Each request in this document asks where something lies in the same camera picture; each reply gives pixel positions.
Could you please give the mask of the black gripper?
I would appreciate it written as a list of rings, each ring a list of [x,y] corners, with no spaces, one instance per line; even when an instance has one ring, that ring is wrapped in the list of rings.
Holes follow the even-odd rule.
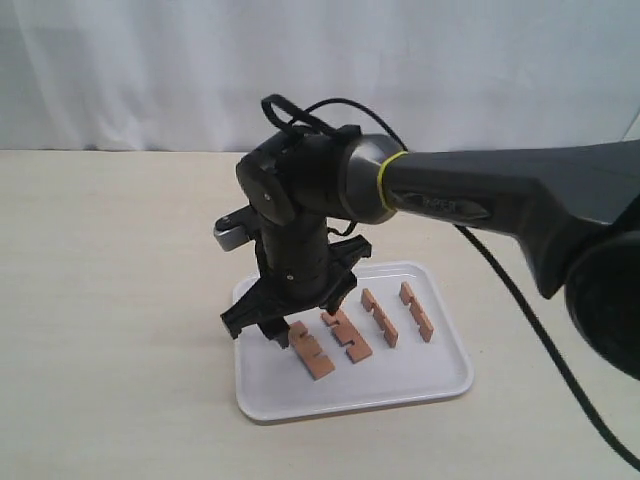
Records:
[[[221,320],[232,339],[257,325],[267,340],[287,349],[285,318],[315,308],[333,316],[356,287],[353,268],[371,256],[372,245],[361,235],[331,244],[322,216],[305,213],[285,226],[257,216],[260,230],[253,242],[259,277]]]

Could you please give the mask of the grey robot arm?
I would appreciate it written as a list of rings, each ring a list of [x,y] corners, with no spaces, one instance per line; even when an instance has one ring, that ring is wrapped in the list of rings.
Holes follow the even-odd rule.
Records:
[[[287,344],[286,317],[336,311],[355,287],[362,237],[331,243],[331,218],[375,225],[404,211],[514,238],[539,294],[563,291],[587,343],[639,373],[639,145],[405,151],[382,134],[280,132],[236,167],[247,205],[217,221],[225,250],[255,245],[260,277],[221,316]]]

